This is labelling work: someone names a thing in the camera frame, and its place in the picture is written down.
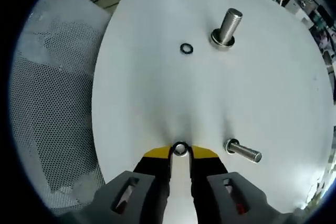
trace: white table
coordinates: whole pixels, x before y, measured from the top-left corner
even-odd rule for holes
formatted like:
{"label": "white table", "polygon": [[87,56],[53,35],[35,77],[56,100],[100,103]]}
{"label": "white table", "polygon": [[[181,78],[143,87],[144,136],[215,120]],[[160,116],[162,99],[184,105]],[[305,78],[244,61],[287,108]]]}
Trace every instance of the white table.
{"label": "white table", "polygon": [[[208,38],[231,7],[244,16],[225,53]],[[184,42],[192,55],[180,53]],[[305,26],[272,0],[121,0],[94,75],[106,182],[176,138],[215,151],[283,212],[301,206],[324,171],[333,134],[326,67]],[[227,155],[223,139],[233,136],[261,162]],[[171,190],[182,188],[174,181]]]}

